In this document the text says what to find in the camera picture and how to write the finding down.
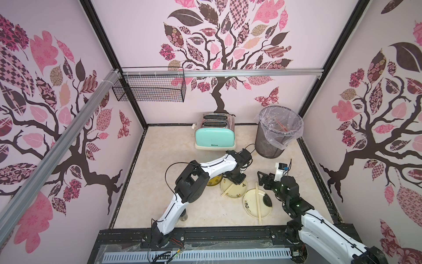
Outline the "chopsticks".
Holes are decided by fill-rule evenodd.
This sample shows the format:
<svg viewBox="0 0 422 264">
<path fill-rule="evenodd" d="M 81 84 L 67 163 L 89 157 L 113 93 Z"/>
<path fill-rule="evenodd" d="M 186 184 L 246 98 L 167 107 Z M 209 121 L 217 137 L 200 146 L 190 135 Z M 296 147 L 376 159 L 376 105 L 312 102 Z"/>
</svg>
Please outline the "chopsticks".
<svg viewBox="0 0 422 264">
<path fill-rule="evenodd" d="M 262 225 L 262 215 L 261 215 L 261 209 L 260 209 L 260 196 L 259 196 L 258 182 L 255 182 L 255 194 L 256 194 L 258 221 L 259 221 L 259 225 Z"/>
</svg>

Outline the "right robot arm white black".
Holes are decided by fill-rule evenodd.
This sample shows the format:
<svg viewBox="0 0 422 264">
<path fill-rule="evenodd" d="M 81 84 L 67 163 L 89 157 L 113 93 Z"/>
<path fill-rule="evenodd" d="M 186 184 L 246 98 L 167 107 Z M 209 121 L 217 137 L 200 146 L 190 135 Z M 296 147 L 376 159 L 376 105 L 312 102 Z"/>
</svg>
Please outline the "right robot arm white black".
<svg viewBox="0 0 422 264">
<path fill-rule="evenodd" d="M 258 185 L 271 190 L 292 218 L 284 231 L 284 237 L 290 243 L 310 246 L 331 264 L 388 263 L 380 249 L 375 246 L 369 248 L 353 239 L 315 210 L 301 197 L 294 177 L 260 171 L 257 176 Z"/>
</svg>

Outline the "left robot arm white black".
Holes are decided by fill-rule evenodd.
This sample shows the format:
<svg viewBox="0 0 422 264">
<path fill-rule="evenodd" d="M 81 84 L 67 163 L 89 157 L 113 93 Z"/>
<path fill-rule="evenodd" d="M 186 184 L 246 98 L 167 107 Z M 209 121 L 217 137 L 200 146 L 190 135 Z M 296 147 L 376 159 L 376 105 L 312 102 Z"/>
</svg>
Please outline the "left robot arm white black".
<svg viewBox="0 0 422 264">
<path fill-rule="evenodd" d="M 224 156 L 211 162 L 187 162 L 175 181 L 171 202 L 162 216 L 152 221 L 152 246 L 161 248 L 169 242 L 170 234 L 179 218 L 186 214 L 189 204 L 201 197 L 209 180 L 222 176 L 233 184 L 240 185 L 246 178 L 244 171 L 252 161 L 252 154 L 244 148 L 240 152 L 228 150 Z"/>
</svg>

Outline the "chopsticks panda wrapper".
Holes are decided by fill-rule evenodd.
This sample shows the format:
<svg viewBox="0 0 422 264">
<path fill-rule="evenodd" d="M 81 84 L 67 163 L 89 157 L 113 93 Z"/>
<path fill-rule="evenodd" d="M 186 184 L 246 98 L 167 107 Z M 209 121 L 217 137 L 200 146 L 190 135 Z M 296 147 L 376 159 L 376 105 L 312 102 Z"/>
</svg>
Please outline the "chopsticks panda wrapper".
<svg viewBox="0 0 422 264">
<path fill-rule="evenodd" d="M 234 185 L 235 184 L 231 184 L 225 191 L 223 191 L 223 193 L 221 194 L 221 197 L 226 197 L 226 196 L 230 197 L 228 195 L 228 192 L 234 187 Z"/>
</svg>

